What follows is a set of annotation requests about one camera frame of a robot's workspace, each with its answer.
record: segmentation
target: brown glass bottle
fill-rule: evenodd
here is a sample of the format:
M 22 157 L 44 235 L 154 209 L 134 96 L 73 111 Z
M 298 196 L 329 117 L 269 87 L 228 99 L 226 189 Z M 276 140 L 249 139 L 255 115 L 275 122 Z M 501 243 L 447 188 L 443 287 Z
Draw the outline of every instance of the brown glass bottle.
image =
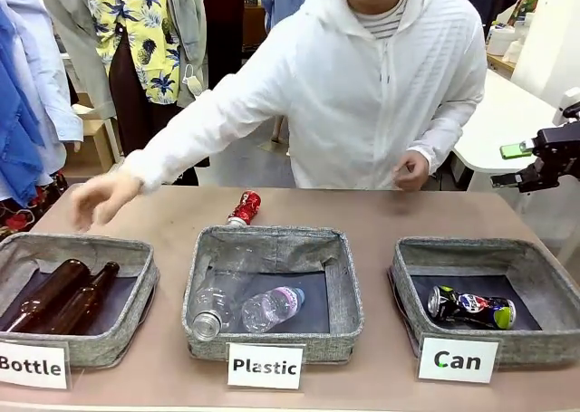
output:
M 79 260 L 66 260 L 46 281 L 31 292 L 20 305 L 20 311 L 3 328 L 6 332 L 31 332 L 67 302 L 73 293 L 91 277 L 89 268 Z
M 107 293 L 119 272 L 114 261 L 105 264 L 92 281 L 81 287 L 53 319 L 46 333 L 52 335 L 83 335 L 101 311 Z

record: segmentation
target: hood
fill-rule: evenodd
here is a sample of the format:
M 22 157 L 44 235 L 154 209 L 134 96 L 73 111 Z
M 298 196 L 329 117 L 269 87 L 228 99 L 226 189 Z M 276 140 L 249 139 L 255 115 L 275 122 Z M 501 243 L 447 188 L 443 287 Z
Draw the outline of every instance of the hood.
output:
M 419 18 L 429 1 L 409 0 L 397 33 L 409 27 Z M 306 0 L 301 11 L 316 17 L 322 23 L 344 34 L 370 36 L 356 19 L 346 0 Z

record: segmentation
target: label sign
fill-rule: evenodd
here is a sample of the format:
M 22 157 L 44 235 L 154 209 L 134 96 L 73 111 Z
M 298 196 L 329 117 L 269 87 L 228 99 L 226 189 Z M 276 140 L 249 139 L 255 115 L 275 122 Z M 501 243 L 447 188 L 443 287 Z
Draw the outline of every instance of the label sign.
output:
M 419 378 L 489 383 L 498 342 L 425 338 Z
M 64 349 L 0 342 L 0 382 L 66 389 Z
M 228 385 L 298 389 L 302 369 L 300 348 L 229 345 Z

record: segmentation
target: face mask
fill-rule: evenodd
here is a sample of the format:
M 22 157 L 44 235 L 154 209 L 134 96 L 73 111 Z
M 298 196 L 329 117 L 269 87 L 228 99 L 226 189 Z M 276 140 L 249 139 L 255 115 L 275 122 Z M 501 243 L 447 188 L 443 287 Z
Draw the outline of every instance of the face mask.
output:
M 191 75 L 188 75 L 189 68 L 191 68 Z M 196 98 L 201 95 L 201 92 L 203 92 L 203 85 L 201 84 L 201 81 L 199 81 L 198 77 L 193 75 L 193 66 L 190 64 L 186 65 L 183 80 L 181 82 L 188 85 L 189 91 Z

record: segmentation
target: hand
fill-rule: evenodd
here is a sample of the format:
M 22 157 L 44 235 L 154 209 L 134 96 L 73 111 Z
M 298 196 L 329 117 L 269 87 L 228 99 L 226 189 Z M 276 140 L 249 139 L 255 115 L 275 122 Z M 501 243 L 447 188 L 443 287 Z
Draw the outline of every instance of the hand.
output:
M 107 224 L 139 194 L 140 179 L 119 170 L 92 178 L 72 192 L 72 222 L 80 231 Z
M 407 151 L 392 170 L 395 185 L 407 192 L 421 190 L 429 179 L 429 161 L 420 152 Z

